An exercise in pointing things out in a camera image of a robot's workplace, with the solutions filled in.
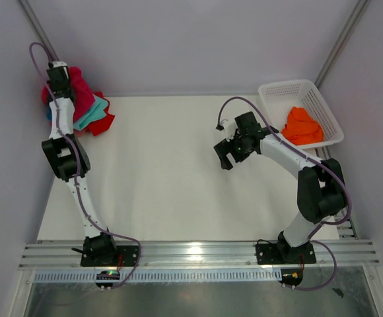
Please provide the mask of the magenta t shirt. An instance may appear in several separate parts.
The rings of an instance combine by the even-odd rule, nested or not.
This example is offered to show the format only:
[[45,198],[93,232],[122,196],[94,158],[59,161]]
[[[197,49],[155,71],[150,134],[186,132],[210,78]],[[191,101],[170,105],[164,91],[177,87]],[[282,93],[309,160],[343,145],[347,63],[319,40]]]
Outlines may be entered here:
[[83,78],[82,71],[78,67],[68,67],[65,71],[65,67],[61,67],[62,71],[66,75],[68,72],[70,87],[74,96],[74,113],[73,122],[79,120],[84,116],[93,105],[95,97],[90,89],[89,85]]

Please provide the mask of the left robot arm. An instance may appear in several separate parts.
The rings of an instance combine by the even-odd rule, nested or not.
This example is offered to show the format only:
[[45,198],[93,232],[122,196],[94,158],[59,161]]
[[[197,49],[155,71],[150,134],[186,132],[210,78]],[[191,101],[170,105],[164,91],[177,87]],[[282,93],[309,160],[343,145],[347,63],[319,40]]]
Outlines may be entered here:
[[69,188],[83,220],[83,247],[73,250],[82,255],[83,267],[113,265],[119,250],[92,202],[87,184],[90,161],[73,128],[75,93],[69,68],[62,61],[53,61],[48,63],[47,74],[52,128],[49,138],[42,142],[42,150],[55,177]]

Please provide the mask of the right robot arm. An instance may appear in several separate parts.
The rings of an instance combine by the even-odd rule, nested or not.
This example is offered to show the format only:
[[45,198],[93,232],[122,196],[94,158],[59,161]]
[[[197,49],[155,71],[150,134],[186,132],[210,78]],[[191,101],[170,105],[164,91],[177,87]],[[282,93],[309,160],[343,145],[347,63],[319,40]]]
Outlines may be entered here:
[[303,153],[274,127],[262,127],[253,112],[236,117],[232,123],[221,120],[216,128],[225,134],[214,146],[222,169],[231,170],[234,163],[256,153],[273,160],[297,180],[298,214],[276,243],[282,262],[297,261],[307,251],[310,238],[347,206],[340,164]]

